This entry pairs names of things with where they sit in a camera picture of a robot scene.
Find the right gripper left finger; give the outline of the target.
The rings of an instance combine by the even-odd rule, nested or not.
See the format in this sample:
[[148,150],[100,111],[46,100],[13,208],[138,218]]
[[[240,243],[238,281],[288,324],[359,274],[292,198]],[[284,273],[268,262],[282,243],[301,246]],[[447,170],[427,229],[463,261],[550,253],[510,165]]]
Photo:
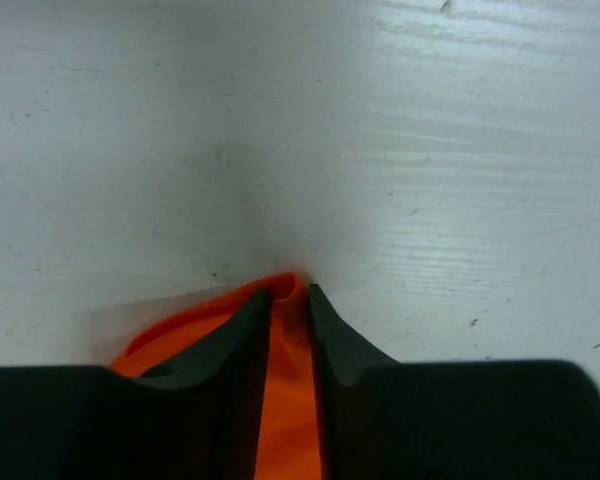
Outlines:
[[95,365],[0,367],[0,479],[250,479],[272,298],[127,377]]

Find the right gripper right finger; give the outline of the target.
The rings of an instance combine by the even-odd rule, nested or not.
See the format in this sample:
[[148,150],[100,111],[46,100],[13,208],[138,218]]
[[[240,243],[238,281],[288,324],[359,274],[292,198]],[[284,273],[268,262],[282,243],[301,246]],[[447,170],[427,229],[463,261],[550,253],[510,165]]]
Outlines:
[[401,363],[309,288],[326,479],[600,479],[600,392],[562,360]]

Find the orange t-shirt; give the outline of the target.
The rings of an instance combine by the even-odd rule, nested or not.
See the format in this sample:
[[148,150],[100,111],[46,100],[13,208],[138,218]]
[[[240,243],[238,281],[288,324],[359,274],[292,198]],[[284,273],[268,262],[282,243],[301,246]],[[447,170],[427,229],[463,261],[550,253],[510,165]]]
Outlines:
[[143,373],[225,323],[256,290],[272,296],[257,479],[320,479],[318,422],[309,340],[308,290],[293,272],[264,277],[175,313],[140,332],[111,368]]

